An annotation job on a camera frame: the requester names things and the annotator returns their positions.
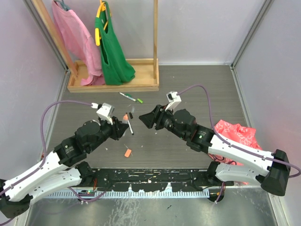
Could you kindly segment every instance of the gray floor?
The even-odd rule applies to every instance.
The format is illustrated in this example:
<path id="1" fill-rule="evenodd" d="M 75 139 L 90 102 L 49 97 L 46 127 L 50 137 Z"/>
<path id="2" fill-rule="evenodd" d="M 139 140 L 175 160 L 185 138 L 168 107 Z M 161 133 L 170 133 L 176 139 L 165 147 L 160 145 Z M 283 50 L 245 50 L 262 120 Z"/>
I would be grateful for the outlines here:
<path id="1" fill-rule="evenodd" d="M 212 100 L 214 121 L 246 125 L 238 94 L 228 66 L 160 66 L 160 91 L 131 93 L 144 101 L 134 103 L 118 93 L 71 94 L 65 91 L 63 99 L 87 102 L 107 102 L 115 106 L 120 119 L 135 107 L 132 126 L 135 135 L 126 133 L 120 141 L 108 140 L 91 153 L 87 162 L 91 167 L 112 168 L 206 168 L 210 158 L 190 150 L 183 141 L 166 130 L 150 130 L 138 116 L 150 112 L 156 104 L 166 104 L 166 93 L 180 91 L 192 84 L 202 83 Z M 208 105 L 204 92 L 194 88 L 183 94 L 178 109 L 186 108 L 201 125 L 210 126 Z M 64 138 L 72 136 L 84 122 L 96 119 L 95 110 L 75 104 L 61 105 L 50 149 Z M 126 146 L 133 155 L 124 157 Z M 41 200 L 33 206 L 27 226 L 274 226 L 277 225 L 268 194 L 260 188 L 227 188 L 225 198 L 215 205 L 207 199 L 102 199 L 89 205 L 76 205 L 73 199 Z M 41 213 L 60 212 L 49 215 Z"/>
<path id="2" fill-rule="evenodd" d="M 276 226 L 268 194 L 260 188 L 227 188 L 225 198 L 217 205 L 204 198 L 102 199 L 88 205 L 80 205 L 74 199 L 44 199 L 33 206 L 26 224 L 26 226 L 220 225 Z"/>
<path id="3" fill-rule="evenodd" d="M 143 104 L 135 103 L 118 93 L 70 93 L 65 91 L 63 99 L 86 102 L 109 103 L 115 106 L 114 115 L 120 120 L 125 112 L 135 107 L 132 127 L 135 135 L 129 132 L 119 141 L 107 140 L 86 161 L 91 167 L 112 168 L 207 168 L 211 159 L 204 153 L 191 150 L 178 137 L 165 129 L 147 129 L 138 116 L 154 109 L 157 104 L 167 104 L 166 93 L 181 91 L 193 84 L 202 83 L 207 87 L 214 116 L 230 123 L 246 125 L 237 90 L 229 66 L 160 66 L 159 92 L 132 92 Z M 177 109 L 186 108 L 197 118 L 198 124 L 210 127 L 208 104 L 201 88 L 194 88 L 181 95 L 182 103 Z M 95 110 L 76 104 L 62 104 L 59 108 L 49 149 L 74 134 L 74 131 L 88 120 L 97 119 Z M 124 157 L 132 149 L 132 156 Z"/>

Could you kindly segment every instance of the gray wall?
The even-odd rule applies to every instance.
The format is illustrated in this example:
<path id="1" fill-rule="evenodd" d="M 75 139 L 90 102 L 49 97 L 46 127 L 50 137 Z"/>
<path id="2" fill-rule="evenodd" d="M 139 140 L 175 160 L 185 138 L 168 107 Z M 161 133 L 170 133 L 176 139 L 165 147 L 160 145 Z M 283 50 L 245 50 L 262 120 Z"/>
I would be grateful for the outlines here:
<path id="1" fill-rule="evenodd" d="M 50 14 L 51 1 L 43 0 Z M 94 37 L 98 0 L 65 0 Z M 109 0 L 126 58 L 153 56 L 153 0 Z M 232 63 L 264 0 L 159 0 L 160 64 Z"/>
<path id="2" fill-rule="evenodd" d="M 57 98 L 63 67 L 23 1 L 2 2 L 0 27 L 0 178 L 10 179 L 37 162 L 40 117 Z"/>
<path id="3" fill-rule="evenodd" d="M 301 1 L 275 0 L 237 66 L 248 111 L 265 150 L 301 166 Z M 289 180 L 284 207 L 299 226 L 301 177 Z"/>

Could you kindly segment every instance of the cable connector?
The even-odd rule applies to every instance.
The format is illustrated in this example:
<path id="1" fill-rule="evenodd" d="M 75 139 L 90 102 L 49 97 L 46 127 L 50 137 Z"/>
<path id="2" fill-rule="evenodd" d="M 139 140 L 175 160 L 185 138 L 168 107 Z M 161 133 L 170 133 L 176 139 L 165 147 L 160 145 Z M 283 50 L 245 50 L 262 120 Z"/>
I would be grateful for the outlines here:
<path id="1" fill-rule="evenodd" d="M 178 94 L 178 92 L 175 92 L 175 91 L 171 91 L 166 94 L 169 104 L 165 108 L 165 111 L 167 111 L 167 110 L 173 111 L 179 105 L 179 103 L 182 101 L 180 96 L 177 94 Z"/>
<path id="2" fill-rule="evenodd" d="M 99 105 L 99 104 L 97 104 L 97 103 L 91 103 L 91 104 L 92 104 L 92 106 L 91 106 L 92 108 L 98 109 L 98 105 Z"/>

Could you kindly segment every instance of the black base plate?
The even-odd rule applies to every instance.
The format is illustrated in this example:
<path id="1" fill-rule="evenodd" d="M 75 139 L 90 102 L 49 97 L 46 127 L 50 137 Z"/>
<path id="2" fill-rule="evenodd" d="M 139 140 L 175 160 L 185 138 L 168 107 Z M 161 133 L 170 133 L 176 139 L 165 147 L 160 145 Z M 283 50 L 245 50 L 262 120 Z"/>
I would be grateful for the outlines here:
<path id="1" fill-rule="evenodd" d="M 171 183 L 172 191 L 202 191 L 204 186 L 212 186 L 207 180 L 206 169 L 92 169 L 95 172 L 99 191 L 126 192 L 129 186 L 134 192 L 164 191 Z M 234 185 L 233 181 L 226 186 Z"/>

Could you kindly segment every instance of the yellow hanger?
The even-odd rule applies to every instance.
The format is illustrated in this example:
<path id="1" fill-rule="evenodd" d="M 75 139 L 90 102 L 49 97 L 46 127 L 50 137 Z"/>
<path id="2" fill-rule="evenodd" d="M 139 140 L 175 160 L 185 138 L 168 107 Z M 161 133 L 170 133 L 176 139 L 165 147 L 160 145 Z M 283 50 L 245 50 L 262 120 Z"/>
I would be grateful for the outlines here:
<path id="1" fill-rule="evenodd" d="M 98 10 L 97 10 L 97 14 L 96 14 L 97 18 L 99 18 L 101 12 L 105 11 L 104 2 L 102 2 L 102 0 L 99 0 L 99 1 L 100 1 L 100 6 L 98 7 Z M 107 26 L 108 26 L 108 21 L 105 23 L 103 29 L 105 30 L 107 28 Z M 100 39 L 102 39 L 102 38 L 100 36 L 99 29 L 95 28 L 95 43 L 97 46 L 100 46 Z"/>

